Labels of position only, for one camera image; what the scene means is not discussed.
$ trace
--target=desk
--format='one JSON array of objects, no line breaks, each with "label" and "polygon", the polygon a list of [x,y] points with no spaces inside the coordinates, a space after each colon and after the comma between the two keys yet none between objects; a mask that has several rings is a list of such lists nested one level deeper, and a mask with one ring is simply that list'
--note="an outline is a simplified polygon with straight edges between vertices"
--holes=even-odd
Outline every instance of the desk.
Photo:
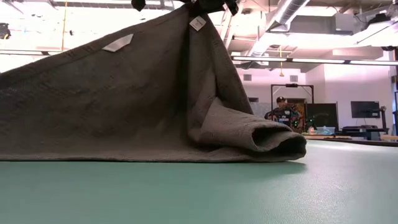
[{"label": "desk", "polygon": [[397,160],[309,141],[273,164],[0,162],[0,223],[396,223]]}]

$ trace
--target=gray towel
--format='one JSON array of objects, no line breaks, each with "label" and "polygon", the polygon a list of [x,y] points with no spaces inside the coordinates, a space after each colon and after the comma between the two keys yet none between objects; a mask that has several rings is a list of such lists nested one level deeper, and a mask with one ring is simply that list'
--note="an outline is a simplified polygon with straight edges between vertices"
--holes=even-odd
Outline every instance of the gray towel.
[{"label": "gray towel", "polygon": [[190,7],[1,74],[0,160],[303,157],[301,135],[252,115],[216,29],[207,15],[190,26]]}]

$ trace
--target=white tag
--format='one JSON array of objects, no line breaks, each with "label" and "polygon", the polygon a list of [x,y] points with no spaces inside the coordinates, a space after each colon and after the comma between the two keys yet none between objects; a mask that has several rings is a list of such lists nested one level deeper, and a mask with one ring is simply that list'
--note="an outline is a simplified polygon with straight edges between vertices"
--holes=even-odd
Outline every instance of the white tag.
[{"label": "white tag", "polygon": [[107,50],[109,52],[116,52],[120,50],[122,47],[126,46],[127,44],[130,44],[132,40],[133,34],[129,34],[125,37],[122,37],[118,40],[115,40],[114,42],[108,44],[107,46],[103,47],[103,50]]},{"label": "white tag", "polygon": [[189,23],[196,31],[199,31],[205,24],[206,20],[198,16]]}]

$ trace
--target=black clamp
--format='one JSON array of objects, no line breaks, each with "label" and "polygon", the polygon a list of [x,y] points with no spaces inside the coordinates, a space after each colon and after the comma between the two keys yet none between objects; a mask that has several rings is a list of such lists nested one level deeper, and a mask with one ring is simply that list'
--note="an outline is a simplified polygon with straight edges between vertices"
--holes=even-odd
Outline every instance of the black clamp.
[{"label": "black clamp", "polygon": [[[191,2],[191,0],[180,1],[184,3]],[[228,9],[231,11],[233,16],[238,13],[239,8],[238,4],[236,4],[236,0],[196,0],[193,4],[192,10],[194,11],[194,14],[224,11],[224,3],[228,6]],[[141,12],[141,10],[145,8],[146,2],[145,0],[131,0],[131,5],[134,9]]]}]

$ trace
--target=black cap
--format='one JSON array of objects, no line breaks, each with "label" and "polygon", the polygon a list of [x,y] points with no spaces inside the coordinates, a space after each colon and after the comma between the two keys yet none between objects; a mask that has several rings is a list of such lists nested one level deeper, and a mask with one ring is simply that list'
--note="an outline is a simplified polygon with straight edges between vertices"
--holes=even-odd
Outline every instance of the black cap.
[{"label": "black cap", "polygon": [[286,99],[283,97],[283,96],[280,96],[280,97],[278,97],[277,99],[276,99],[276,102],[277,103],[283,103],[283,102],[285,102],[286,101]]}]

